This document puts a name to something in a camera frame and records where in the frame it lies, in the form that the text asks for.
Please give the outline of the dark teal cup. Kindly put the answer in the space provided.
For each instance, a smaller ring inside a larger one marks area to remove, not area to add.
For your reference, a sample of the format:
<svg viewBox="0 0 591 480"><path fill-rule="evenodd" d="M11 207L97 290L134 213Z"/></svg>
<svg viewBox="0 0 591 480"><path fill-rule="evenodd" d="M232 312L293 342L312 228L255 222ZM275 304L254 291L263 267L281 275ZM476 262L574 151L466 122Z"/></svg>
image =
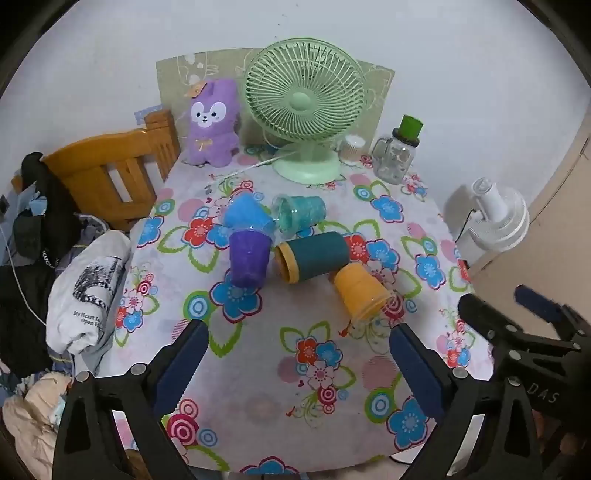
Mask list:
<svg viewBox="0 0 591 480"><path fill-rule="evenodd" d="M276 264L284 281L297 284L348 265L349 246L338 232L298 238L276 246Z"/></svg>

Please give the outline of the orange plastic cup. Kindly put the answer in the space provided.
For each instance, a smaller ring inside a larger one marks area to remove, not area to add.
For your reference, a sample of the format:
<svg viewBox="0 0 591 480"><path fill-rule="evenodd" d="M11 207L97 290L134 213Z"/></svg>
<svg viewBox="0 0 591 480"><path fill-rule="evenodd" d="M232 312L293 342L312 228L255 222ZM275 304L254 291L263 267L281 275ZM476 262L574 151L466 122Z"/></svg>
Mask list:
<svg viewBox="0 0 591 480"><path fill-rule="evenodd" d="M353 324L372 320L393 297L393 291L360 263L342 267L335 274L334 285Z"/></svg>

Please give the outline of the turquoise plastic cup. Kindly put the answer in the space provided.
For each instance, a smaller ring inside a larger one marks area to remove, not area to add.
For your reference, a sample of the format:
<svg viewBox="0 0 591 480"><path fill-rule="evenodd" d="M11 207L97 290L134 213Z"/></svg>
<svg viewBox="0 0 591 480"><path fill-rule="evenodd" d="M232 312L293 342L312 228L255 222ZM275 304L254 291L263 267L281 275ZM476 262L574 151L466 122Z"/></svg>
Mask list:
<svg viewBox="0 0 591 480"><path fill-rule="evenodd" d="M271 214L280 233L290 237L324 221L327 208L319 196L277 195L271 204Z"/></svg>

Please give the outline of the purple plastic cup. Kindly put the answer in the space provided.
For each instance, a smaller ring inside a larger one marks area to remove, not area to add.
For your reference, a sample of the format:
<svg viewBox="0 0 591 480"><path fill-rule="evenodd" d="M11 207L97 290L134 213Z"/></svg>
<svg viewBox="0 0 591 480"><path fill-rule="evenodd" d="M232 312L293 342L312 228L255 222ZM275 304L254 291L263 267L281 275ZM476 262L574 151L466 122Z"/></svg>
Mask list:
<svg viewBox="0 0 591 480"><path fill-rule="evenodd" d="M240 288L262 288L273 240L257 230L238 230L229 236L232 284Z"/></svg>

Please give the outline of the blue plastic cup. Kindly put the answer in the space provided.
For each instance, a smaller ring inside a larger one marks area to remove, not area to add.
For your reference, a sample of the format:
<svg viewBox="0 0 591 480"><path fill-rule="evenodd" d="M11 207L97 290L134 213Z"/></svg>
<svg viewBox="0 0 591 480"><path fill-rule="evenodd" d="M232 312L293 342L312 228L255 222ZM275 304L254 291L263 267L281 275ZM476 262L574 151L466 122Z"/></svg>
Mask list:
<svg viewBox="0 0 591 480"><path fill-rule="evenodd" d="M252 193L240 193L232 198L222 216L222 225L230 230L256 230L273 236L276 223Z"/></svg>

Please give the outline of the beige cloth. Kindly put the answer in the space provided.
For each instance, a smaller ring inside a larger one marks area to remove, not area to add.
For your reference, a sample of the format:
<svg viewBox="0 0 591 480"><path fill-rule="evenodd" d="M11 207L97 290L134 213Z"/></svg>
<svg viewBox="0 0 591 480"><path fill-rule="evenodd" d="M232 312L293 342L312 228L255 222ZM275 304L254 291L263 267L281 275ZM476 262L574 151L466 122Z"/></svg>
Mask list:
<svg viewBox="0 0 591 480"><path fill-rule="evenodd" d="M58 427L54 412L71 378L50 372L36 381L24 397L8 398L3 422L14 439L20 460L35 479L51 479Z"/></svg>

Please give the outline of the white floor fan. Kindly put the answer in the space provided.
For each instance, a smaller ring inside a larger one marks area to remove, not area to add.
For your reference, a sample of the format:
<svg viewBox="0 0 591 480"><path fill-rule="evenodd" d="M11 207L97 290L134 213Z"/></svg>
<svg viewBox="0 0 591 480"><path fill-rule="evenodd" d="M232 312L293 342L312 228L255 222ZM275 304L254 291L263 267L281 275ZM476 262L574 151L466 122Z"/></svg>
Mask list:
<svg viewBox="0 0 591 480"><path fill-rule="evenodd" d="M530 212L521 193L487 177L460 186L444 208L456 244L470 238L482 251L503 253L527 235Z"/></svg>

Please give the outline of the white printed t-shirt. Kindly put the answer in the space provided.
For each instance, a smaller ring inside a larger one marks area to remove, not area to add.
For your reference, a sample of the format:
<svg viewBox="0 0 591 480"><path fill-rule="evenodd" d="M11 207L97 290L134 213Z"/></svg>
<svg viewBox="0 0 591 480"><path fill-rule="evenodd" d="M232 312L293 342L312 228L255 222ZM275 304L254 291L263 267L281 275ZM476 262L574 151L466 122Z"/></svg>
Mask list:
<svg viewBox="0 0 591 480"><path fill-rule="evenodd" d="M77 255L53 283L46 317L47 346L79 357L96 372L110 348L116 301L131 254L129 238L109 230Z"/></svg>

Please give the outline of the glass mason jar mug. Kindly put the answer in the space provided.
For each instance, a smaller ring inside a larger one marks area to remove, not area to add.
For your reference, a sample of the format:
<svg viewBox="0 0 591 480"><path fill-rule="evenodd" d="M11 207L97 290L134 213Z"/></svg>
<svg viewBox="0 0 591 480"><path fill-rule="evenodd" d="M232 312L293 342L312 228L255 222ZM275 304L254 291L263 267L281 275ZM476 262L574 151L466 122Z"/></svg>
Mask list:
<svg viewBox="0 0 591 480"><path fill-rule="evenodd" d="M403 182L420 144L422 128L420 120L404 115L390 136L377 139L372 157L378 178L393 185Z"/></svg>

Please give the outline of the floral tablecloth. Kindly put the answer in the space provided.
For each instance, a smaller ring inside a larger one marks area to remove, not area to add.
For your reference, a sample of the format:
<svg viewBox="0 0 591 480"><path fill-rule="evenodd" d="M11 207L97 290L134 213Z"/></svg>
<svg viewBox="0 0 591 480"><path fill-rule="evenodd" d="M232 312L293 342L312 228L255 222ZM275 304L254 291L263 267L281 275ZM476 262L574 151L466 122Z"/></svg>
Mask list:
<svg viewBox="0 0 591 480"><path fill-rule="evenodd" d="M304 186L263 165L249 147L224 168L178 162L145 222L127 275L103 376L147 363L192 320L211 339L163 426L194 467L252 474L348 467L422 444L434 429L390 354L407 322L450 367L479 379L493 370L487 342L459 317L471 290L459 251L421 177L389 185L369 158L338 180ZM290 285L270 267L262 288L231 283L221 214L252 193L318 195L328 214L317 234L344 236L393 297L352 324L329 276Z"/></svg>

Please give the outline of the black clothes pile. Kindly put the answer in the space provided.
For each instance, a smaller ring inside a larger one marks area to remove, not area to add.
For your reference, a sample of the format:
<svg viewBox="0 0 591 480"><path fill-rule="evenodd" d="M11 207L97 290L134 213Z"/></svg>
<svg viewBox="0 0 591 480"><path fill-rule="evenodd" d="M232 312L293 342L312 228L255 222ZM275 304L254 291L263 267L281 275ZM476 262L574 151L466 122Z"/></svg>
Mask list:
<svg viewBox="0 0 591 480"><path fill-rule="evenodd" d="M17 378L52 366L45 340L49 295L59 264L88 224L40 152L24 157L21 179L32 197L17 206L3 239L9 259L1 266L1 362Z"/></svg>

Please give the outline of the cotton swab container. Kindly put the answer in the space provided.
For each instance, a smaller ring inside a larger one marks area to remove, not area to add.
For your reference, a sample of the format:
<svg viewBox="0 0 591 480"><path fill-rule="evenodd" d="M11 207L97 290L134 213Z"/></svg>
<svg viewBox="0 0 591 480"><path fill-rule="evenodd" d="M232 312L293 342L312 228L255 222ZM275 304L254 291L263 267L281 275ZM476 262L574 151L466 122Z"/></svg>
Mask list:
<svg viewBox="0 0 591 480"><path fill-rule="evenodd" d="M348 134L339 143L338 155L342 163L353 165L363 155L366 140L358 135Z"/></svg>

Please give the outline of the wooden chair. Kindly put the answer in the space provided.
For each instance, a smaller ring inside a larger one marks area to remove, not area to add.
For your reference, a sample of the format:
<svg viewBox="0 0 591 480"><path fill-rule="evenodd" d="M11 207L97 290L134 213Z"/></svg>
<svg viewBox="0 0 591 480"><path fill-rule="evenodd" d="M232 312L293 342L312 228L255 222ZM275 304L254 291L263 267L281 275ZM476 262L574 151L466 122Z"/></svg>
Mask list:
<svg viewBox="0 0 591 480"><path fill-rule="evenodd" d="M148 177L145 159L152 158L166 180L180 153L170 111L151 112L144 123L141 129L77 141L43 159L82 213L117 230L130 230L156 201L158 189Z"/></svg>

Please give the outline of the green desk fan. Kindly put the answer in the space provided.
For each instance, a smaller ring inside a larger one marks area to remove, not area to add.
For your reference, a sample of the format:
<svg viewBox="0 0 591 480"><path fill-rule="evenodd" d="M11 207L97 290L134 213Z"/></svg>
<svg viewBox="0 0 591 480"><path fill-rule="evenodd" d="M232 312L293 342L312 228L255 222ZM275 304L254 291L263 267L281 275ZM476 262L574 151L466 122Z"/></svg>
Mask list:
<svg viewBox="0 0 591 480"><path fill-rule="evenodd" d="M365 109L365 74L329 42L290 38L252 58L242 77L242 101L263 132L287 141L274 171L291 182L321 185L341 175L332 140Z"/></svg>

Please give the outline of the beige patterned cardboard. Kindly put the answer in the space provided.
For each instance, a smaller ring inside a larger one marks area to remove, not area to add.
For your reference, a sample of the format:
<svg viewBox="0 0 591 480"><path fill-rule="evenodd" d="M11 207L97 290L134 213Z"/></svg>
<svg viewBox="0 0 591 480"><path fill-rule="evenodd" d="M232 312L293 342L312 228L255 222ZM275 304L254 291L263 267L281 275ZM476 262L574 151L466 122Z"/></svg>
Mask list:
<svg viewBox="0 0 591 480"><path fill-rule="evenodd" d="M155 64L160 101L174 117L180 146L184 147L188 132L189 99L192 85L218 78L235 78L240 82L256 48L240 48L190 53L160 60ZM365 140L363 151L369 152L378 135L382 112L394 80L394 70L381 65L359 62L366 78L365 111L349 128L349 135Z"/></svg>

